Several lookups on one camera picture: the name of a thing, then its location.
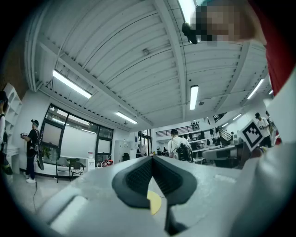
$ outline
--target black shirt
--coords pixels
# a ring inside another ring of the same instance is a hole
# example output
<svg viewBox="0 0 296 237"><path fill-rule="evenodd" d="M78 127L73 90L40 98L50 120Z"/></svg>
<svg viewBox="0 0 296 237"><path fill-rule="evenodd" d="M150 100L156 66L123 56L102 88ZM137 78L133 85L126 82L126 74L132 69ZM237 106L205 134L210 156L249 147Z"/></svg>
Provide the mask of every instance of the black shirt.
<svg viewBox="0 0 296 237"><path fill-rule="evenodd" d="M37 133L39 133L37 130L32 129L28 135L28 137L31 138L31 140L27 142L27 157L28 158L33 158L36 154L36 152L34 150L34 144L36 143L36 141L38 139Z"/></svg>

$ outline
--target black and white square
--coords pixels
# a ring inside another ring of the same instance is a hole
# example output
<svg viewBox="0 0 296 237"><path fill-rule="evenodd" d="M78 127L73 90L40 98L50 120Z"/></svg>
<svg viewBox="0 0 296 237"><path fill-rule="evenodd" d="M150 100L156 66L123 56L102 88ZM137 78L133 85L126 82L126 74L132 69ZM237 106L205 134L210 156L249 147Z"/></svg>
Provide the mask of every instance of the black and white square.
<svg viewBox="0 0 296 237"><path fill-rule="evenodd" d="M257 145L263 140L263 136L259 127L254 120L250 121L241 131L241 137L248 145L250 151L254 150Z"/></svg>

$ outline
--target ceiling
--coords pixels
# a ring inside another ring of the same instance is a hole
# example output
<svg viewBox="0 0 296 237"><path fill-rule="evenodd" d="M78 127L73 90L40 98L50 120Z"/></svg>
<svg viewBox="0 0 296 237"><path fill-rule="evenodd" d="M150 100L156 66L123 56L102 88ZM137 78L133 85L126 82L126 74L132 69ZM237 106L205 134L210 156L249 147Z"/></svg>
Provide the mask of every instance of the ceiling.
<svg viewBox="0 0 296 237"><path fill-rule="evenodd" d="M255 41L193 45L179 31L182 24L177 0L47 2L27 32L29 87L131 131L243 106L259 79L268 77L265 48ZM92 97L53 78L54 69ZM199 85L194 111L192 85ZM267 79L259 93L270 89ZM124 125L118 111L138 124Z"/></svg>

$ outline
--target jeans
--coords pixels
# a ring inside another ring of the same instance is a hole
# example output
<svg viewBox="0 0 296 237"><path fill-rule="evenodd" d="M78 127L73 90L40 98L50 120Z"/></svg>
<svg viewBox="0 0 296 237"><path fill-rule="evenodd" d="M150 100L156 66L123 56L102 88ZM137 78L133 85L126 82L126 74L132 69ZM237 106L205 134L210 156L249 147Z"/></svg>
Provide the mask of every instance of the jeans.
<svg viewBox="0 0 296 237"><path fill-rule="evenodd" d="M35 178L35 170L34 170L34 157L28 158L27 157L27 170L26 175L30 175L31 179Z"/></svg>

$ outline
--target fluorescent light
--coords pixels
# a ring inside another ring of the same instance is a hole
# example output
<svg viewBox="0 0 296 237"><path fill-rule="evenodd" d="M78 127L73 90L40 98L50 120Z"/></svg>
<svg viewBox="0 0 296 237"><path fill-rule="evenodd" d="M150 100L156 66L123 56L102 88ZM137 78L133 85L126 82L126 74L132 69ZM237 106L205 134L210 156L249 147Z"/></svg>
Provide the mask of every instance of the fluorescent light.
<svg viewBox="0 0 296 237"><path fill-rule="evenodd" d="M77 91L78 93L84 95L88 99L91 98L92 94L89 94L87 91L83 90L79 86L75 85L73 82L71 82L68 78L64 77L62 74L58 73L56 70L53 71L52 75L66 84L68 87L71 87L73 90Z"/></svg>
<svg viewBox="0 0 296 237"><path fill-rule="evenodd" d="M60 114L60 115L62 115L62 116L64 116L64 117L67 117L68 116L68 114L66 112L64 112L62 110L59 110L59 109L57 110L57 113ZM85 124L85 125L89 126L89 123L88 122L86 122L86 121L84 121L84 120L82 120L80 118L74 117L72 115L69 115L69 119L74 120L74 121L77 121L77 122L79 122L81 124Z"/></svg>
<svg viewBox="0 0 296 237"><path fill-rule="evenodd" d="M236 116L233 120L236 120L239 116L241 116L241 113L238 116Z"/></svg>
<svg viewBox="0 0 296 237"><path fill-rule="evenodd" d="M258 83L258 85L255 87L255 89L252 91L252 93L248 96L248 100L254 95L254 93L258 90L259 86L262 84L262 82L264 81L264 79L261 79Z"/></svg>
<svg viewBox="0 0 296 237"><path fill-rule="evenodd" d="M89 130L85 130L85 129L81 129L83 131L87 131L87 132L90 132L90 133L93 133L93 134L97 134L96 132L93 132L93 131L89 131Z"/></svg>
<svg viewBox="0 0 296 237"><path fill-rule="evenodd" d="M136 121L132 120L132 119L129 118L129 117L126 117L126 116L125 116L124 114L122 114L121 112L117 112L116 115L118 115L118 116L120 116L120 117L126 119L127 121L130 121L130 122L133 123L133 124L137 124Z"/></svg>
<svg viewBox="0 0 296 237"><path fill-rule="evenodd" d="M197 94L198 94L198 86L192 86L191 95L190 95L190 108L189 108L190 110L195 109Z"/></svg>
<svg viewBox="0 0 296 237"><path fill-rule="evenodd" d="M179 0L182 12L185 18L185 22L190 24L191 15L195 11L195 5L193 0Z"/></svg>
<svg viewBox="0 0 296 237"><path fill-rule="evenodd" d="M62 121L60 121L60 120L58 120L56 118L52 118L52 120L56 121L57 123L63 124L63 125L65 124L65 122L62 122Z"/></svg>

